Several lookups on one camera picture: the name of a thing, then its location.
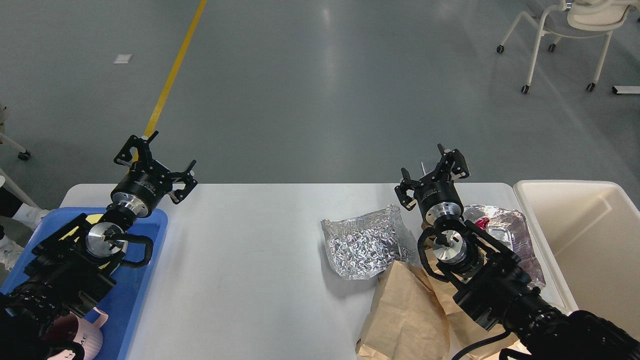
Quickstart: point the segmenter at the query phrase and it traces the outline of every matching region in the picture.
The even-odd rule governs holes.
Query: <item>white storage container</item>
[[[605,181],[520,181],[525,215],[537,219],[580,309],[640,338],[640,211]]]

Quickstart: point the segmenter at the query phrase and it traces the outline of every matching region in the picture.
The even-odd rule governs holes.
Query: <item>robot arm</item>
[[[7,358],[41,360],[69,349],[82,360],[82,346],[45,341],[43,335],[57,318],[69,312],[83,317],[93,309],[116,284],[110,275],[118,266],[149,263],[153,241],[127,231],[137,218],[150,216],[165,195],[178,204],[198,184],[191,171],[195,160],[183,172],[170,172],[153,159],[149,143],[156,135],[132,135],[116,155],[114,162],[130,169],[111,192],[100,220],[91,224],[80,214],[63,225],[33,249],[36,258],[24,269],[29,279],[0,294],[0,348]],[[133,148],[139,160],[132,162]],[[174,189],[175,183],[184,187]],[[143,259],[124,259],[129,243],[145,246]]]
[[[429,275],[456,287],[454,301],[476,323],[486,330],[499,323],[506,330],[503,336],[463,349],[454,360],[511,332],[531,355],[503,349],[500,360],[640,359],[640,343],[613,323],[587,311],[566,316],[549,305],[540,297],[539,288],[528,287],[531,278],[520,268],[520,258],[513,251],[462,219],[463,206],[453,181],[456,176],[468,176],[464,157],[457,149],[438,148],[442,159],[434,171],[413,181],[403,169],[403,181],[396,187],[400,203],[409,210],[417,204],[428,225],[418,241],[420,260]],[[413,198],[407,190],[413,190]],[[433,253],[442,275],[431,269],[424,254],[430,237],[435,237]]]

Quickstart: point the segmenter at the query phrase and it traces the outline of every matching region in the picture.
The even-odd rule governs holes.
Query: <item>pink mug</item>
[[[102,331],[100,331],[100,328],[109,318],[109,315],[96,307],[93,310],[100,314],[93,323],[79,318],[75,314],[62,316],[53,323],[51,329],[47,331],[42,339],[78,343],[84,349],[84,360],[93,360],[102,348]],[[68,360],[73,359],[74,356],[73,351],[63,350],[51,356],[49,360]]]

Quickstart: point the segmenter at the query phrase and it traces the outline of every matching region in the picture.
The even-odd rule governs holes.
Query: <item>aluminum foil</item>
[[[394,260],[419,263],[415,237],[395,205],[347,220],[325,219],[321,225],[329,264],[343,279],[370,279]]]
[[[517,210],[506,210],[490,205],[468,205],[462,214],[465,220],[477,222],[488,218],[486,232],[500,240],[522,259],[520,267],[531,276],[531,285],[544,288],[545,276],[533,252],[531,235],[524,214]]]

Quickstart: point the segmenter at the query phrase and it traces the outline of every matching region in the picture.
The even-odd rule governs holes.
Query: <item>yellow floor line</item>
[[[198,21],[200,21],[200,16],[202,15],[202,10],[204,10],[204,6],[206,3],[207,0],[201,0],[200,5],[198,5],[198,9],[196,10],[196,14],[193,16],[193,20],[191,21],[189,30],[187,30],[187,35],[182,41],[180,51],[178,51],[178,56],[176,56],[175,61],[173,62],[173,66],[171,67],[169,76],[166,78],[166,82],[164,83],[164,87],[162,89],[162,92],[160,93],[160,97],[158,98],[158,102],[156,103],[156,107],[154,108],[154,112],[151,114],[151,119],[149,119],[149,123],[147,124],[147,128],[145,129],[146,136],[151,136],[151,134],[156,129],[156,124],[158,122],[158,119],[160,118],[160,113],[162,113],[166,98],[169,97],[169,92],[171,91],[171,87],[173,86],[175,77],[178,74],[178,70],[180,70],[182,59],[184,59],[184,55],[187,53],[187,48],[189,48],[191,37],[193,37],[193,32],[198,26]]]

